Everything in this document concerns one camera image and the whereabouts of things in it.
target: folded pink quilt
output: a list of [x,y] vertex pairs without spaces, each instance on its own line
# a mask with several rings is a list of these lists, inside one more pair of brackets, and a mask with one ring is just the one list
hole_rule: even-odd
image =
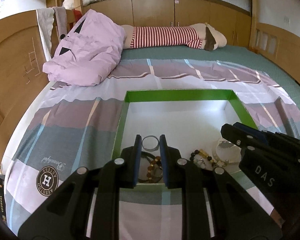
[[49,81],[98,85],[119,63],[124,39],[121,26],[89,10],[60,41],[53,59],[44,63],[42,70],[48,73]]

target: printed logo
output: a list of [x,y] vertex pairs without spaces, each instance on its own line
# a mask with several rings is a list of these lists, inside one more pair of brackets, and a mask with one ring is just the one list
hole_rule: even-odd
[[54,164],[56,164],[56,165],[57,165],[57,170],[58,170],[58,171],[63,171],[63,170],[65,169],[65,166],[66,166],[65,163],[63,163],[63,162],[58,162],[58,161],[52,159],[51,156],[49,156],[49,157],[44,157],[44,158],[42,159],[41,162],[43,162],[43,163],[48,163],[48,164],[49,164],[49,163],[54,163]]
[[37,189],[44,196],[50,196],[58,187],[59,176],[52,166],[45,166],[37,176]]

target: red and white stripes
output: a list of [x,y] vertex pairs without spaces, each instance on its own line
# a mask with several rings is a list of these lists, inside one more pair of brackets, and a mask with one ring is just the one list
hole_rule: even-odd
[[130,48],[176,45],[199,49],[202,41],[192,27],[134,27]]

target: wooden cabinet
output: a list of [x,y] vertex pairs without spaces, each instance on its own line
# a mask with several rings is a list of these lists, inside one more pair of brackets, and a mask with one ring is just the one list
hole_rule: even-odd
[[210,2],[206,0],[175,0],[175,26],[210,23]]
[[250,41],[251,17],[237,12],[233,45],[248,47]]
[[227,45],[233,45],[236,13],[237,11],[226,6],[210,3],[210,25],[226,37]]
[[132,0],[134,26],[174,26],[174,0]]
[[131,0],[106,0],[89,5],[92,10],[103,13],[118,25],[132,25],[132,2]]
[[226,37],[228,45],[249,45],[251,17],[206,0],[106,0],[84,10],[90,8],[118,25],[189,26],[207,22]]

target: open cardboard box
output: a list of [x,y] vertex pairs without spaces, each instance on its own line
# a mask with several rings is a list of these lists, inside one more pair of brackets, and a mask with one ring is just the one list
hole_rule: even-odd
[[[252,117],[232,90],[147,90],[127,91],[114,143],[113,158],[118,158],[122,149],[134,145],[137,134],[142,138],[164,134],[167,144],[177,148],[183,158],[189,159],[196,149],[205,150],[212,156],[220,129],[225,123],[241,122],[256,128]],[[154,139],[147,141],[146,148],[157,144]],[[227,170],[245,189],[253,187],[252,182],[235,168]],[[138,185],[139,188],[159,184]]]

